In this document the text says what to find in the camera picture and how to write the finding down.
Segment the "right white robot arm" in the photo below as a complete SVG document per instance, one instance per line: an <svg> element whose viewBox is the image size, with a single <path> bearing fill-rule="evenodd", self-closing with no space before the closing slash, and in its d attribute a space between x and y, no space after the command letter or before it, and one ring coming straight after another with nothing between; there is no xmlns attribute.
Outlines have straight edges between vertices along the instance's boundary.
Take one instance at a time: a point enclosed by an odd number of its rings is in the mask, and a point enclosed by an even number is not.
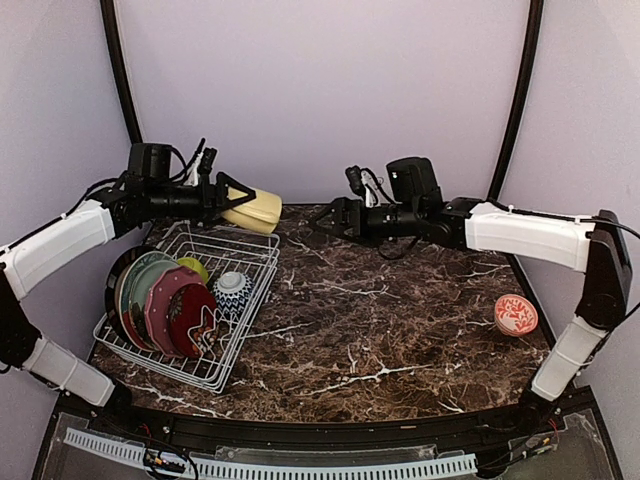
<svg viewBox="0 0 640 480"><path fill-rule="evenodd" d="M315 214L316 231L376 248L389 239L410 237L460 251L496 252L523 261L534 290L545 273L568 281L561 293L575 293L570 319L555 321L557 340L533 376L531 396L510 413L521 434L534 432L549 416L549 405L587 367L612 332L636 312L629 304L633 268L624 236L629 228L602 210L594 216L562 215L456 198L444 202L417 196L402 203L368 206L340 197Z"/></svg>

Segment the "red teal floral plate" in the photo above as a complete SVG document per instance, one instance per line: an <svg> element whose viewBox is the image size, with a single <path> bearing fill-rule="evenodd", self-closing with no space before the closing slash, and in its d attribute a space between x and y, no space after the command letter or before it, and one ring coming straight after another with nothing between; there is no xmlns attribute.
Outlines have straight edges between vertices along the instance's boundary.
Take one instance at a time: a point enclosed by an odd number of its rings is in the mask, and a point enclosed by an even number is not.
<svg viewBox="0 0 640 480"><path fill-rule="evenodd" d="M144 251L136 258L130 254L123 272L116 277L114 293L117 325L124 332L124 338L146 352L156 351L157 348L146 331L141 307L133 300L133 290L138 276L150 261L151 251Z"/></svg>

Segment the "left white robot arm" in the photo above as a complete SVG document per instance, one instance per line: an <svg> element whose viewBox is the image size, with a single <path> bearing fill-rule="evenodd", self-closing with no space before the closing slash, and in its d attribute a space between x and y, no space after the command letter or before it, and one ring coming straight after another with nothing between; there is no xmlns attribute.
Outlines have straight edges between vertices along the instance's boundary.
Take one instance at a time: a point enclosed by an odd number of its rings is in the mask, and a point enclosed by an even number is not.
<svg viewBox="0 0 640 480"><path fill-rule="evenodd" d="M120 436L141 427L140 412L124 399L127 388L44 335L20 302L41 281L84 253L163 218L215 220L257 197L254 189L220 172L197 185L125 171L101 181L77 208L1 250L1 362L26 370L102 408L101 417Z"/></svg>

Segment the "yellow ceramic mug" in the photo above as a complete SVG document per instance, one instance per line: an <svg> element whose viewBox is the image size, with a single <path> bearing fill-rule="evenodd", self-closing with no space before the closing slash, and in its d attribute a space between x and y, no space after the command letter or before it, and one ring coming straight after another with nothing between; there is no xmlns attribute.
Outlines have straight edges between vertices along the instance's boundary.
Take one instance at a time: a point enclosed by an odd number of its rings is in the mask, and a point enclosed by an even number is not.
<svg viewBox="0 0 640 480"><path fill-rule="evenodd" d="M277 227L282 213L282 199L256 189L256 198L221 213L227 222L246 230L269 235Z"/></svg>

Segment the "black rimmed cream plate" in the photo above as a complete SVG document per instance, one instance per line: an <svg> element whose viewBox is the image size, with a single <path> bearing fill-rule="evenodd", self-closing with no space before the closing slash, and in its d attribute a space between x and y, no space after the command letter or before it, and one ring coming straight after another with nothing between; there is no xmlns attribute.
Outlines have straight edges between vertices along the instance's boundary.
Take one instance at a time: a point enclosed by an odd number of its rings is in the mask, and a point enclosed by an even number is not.
<svg viewBox="0 0 640 480"><path fill-rule="evenodd" d="M107 323L111 326L116 335L121 340L127 343L130 343L130 339L126 334L124 327L122 326L120 316L117 313L116 309L116 306L118 304L118 301L116 299L116 283L124 273L124 271L128 267L130 267L135 260L137 260L143 254L151 252L153 250L154 248L149 245L138 245L126 250L112 265L106 278L104 290L104 305L105 313L107 316Z"/></svg>

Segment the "red white patterned bowl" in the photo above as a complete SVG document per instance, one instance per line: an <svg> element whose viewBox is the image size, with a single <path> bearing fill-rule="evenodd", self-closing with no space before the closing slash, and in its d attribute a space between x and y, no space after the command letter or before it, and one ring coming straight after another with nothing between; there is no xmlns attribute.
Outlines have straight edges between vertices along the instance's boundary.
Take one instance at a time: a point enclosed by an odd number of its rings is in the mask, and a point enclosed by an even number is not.
<svg viewBox="0 0 640 480"><path fill-rule="evenodd" d="M526 298L516 294L501 296L495 303L494 319L501 333L522 337L538 326L538 312Z"/></svg>

